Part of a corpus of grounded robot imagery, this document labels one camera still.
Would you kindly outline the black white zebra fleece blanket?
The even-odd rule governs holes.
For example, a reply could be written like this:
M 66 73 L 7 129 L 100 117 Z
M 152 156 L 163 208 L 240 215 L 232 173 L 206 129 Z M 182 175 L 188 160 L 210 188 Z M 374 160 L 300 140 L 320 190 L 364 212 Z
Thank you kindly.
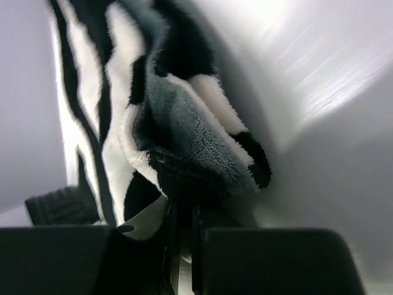
M 95 198 L 94 224 L 121 225 L 157 198 L 189 206 L 267 187 L 266 155 L 179 1 L 49 4 L 77 186 Z

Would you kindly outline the black ribbed hard suitcase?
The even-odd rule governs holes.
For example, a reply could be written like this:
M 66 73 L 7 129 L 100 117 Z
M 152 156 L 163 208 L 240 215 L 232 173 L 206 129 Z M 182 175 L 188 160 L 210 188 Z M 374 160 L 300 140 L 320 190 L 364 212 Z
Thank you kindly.
M 99 221 L 90 188 L 64 187 L 29 197 L 25 200 L 25 206 L 35 226 L 85 225 Z

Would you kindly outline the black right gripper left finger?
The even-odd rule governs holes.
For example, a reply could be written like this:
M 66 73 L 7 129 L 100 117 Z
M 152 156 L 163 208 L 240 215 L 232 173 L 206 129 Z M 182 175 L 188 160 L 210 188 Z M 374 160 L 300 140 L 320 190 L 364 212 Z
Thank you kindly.
M 1 294 L 174 294 L 156 235 L 133 226 L 1 229 Z

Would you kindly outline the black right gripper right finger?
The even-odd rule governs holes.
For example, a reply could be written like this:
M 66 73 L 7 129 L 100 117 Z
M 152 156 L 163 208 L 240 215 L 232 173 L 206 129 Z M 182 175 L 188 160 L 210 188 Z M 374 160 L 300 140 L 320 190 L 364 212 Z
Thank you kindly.
M 192 249 L 196 294 L 365 294 L 349 247 L 327 229 L 200 230 Z

